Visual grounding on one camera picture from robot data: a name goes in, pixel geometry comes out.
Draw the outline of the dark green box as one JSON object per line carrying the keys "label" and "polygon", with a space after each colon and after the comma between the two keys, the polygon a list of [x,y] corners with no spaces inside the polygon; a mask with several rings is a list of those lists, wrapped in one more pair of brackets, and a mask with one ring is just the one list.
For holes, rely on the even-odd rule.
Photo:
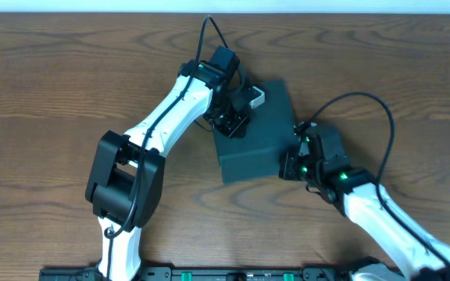
{"label": "dark green box", "polygon": [[285,151],[298,146],[295,114],[284,81],[262,82],[257,88],[265,93],[265,102],[250,113],[245,136],[213,133],[225,184],[277,176]]}

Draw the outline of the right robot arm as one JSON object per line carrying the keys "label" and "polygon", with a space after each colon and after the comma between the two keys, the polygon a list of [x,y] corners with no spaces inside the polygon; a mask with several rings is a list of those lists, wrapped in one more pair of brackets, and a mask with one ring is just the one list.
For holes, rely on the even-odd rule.
{"label": "right robot arm", "polygon": [[352,166],[334,126],[301,123],[298,145],[280,159],[280,178],[310,193],[363,229],[407,280],[450,280],[450,246],[415,222],[368,170]]}

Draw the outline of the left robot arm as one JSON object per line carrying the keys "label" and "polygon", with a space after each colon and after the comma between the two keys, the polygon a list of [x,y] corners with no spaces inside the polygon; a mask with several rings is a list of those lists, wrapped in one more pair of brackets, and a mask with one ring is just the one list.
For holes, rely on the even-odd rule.
{"label": "left robot arm", "polygon": [[233,139],[246,134],[244,107],[235,108],[228,86],[240,68],[229,48],[210,60],[183,64],[170,93],[139,124],[123,134],[107,131],[98,142],[85,190],[102,228],[103,280],[132,280],[141,267],[141,230],[160,201],[166,157],[187,128],[203,117]]}

